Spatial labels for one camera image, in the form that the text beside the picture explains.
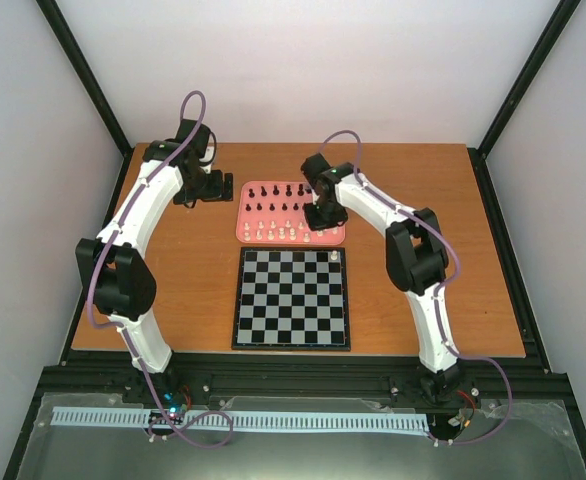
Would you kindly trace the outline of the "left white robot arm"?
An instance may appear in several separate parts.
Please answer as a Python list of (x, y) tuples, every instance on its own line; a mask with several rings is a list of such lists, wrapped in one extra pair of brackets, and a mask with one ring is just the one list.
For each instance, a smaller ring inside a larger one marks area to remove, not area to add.
[(159, 402), (174, 400), (181, 378), (168, 369), (172, 350), (153, 312), (156, 280), (145, 262), (159, 220), (171, 205), (229, 202), (233, 176), (215, 168), (217, 138), (197, 120), (183, 119), (175, 137), (152, 142), (119, 210), (93, 239), (75, 249), (88, 320), (115, 329), (132, 364), (149, 373), (145, 388)]

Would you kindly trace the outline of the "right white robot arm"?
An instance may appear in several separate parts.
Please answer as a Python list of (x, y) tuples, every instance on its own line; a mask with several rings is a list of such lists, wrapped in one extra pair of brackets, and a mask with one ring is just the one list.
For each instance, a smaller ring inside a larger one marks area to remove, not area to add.
[(406, 295), (418, 335), (422, 395), (431, 404), (443, 402), (459, 382), (460, 369), (445, 301), (447, 243), (437, 216), (399, 203), (354, 165), (331, 166), (320, 153), (308, 157), (301, 172), (313, 197), (303, 206), (311, 230), (341, 226), (352, 211), (384, 238), (387, 275)]

